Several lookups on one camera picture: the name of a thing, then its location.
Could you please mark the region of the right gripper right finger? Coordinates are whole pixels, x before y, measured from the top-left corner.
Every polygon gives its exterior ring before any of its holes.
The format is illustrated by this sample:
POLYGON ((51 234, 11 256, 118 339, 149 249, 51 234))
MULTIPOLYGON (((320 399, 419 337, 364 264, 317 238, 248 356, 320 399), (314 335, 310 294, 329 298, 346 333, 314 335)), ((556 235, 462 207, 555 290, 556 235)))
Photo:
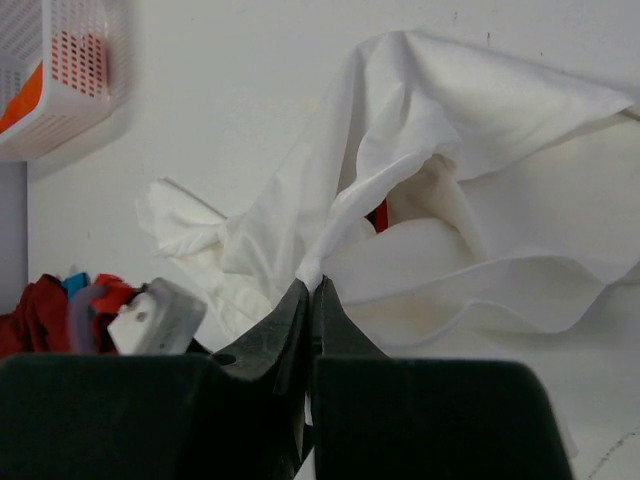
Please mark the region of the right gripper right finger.
POLYGON ((572 477, 547 392, 526 365, 388 357, 329 279, 310 320, 318 478, 572 477))

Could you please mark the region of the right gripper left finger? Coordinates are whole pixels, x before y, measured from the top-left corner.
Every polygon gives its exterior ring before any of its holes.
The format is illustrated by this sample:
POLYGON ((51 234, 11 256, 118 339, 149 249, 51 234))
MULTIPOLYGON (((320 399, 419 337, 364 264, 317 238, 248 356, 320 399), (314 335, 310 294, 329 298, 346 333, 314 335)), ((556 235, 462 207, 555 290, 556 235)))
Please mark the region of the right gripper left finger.
POLYGON ((215 352, 1 364, 5 479, 292 479, 310 451, 306 286, 215 352))

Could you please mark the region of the white printed t-shirt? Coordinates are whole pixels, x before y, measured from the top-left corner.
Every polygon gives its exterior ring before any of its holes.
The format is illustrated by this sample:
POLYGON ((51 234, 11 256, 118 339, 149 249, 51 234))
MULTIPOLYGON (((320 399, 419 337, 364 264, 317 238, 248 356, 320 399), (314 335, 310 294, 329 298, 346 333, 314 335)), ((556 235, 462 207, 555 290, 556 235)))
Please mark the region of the white printed t-shirt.
POLYGON ((421 32, 358 45, 277 172, 224 216, 161 179, 157 253, 237 338, 330 279, 381 349, 455 330, 559 333, 639 273, 639 124, 626 93, 421 32))

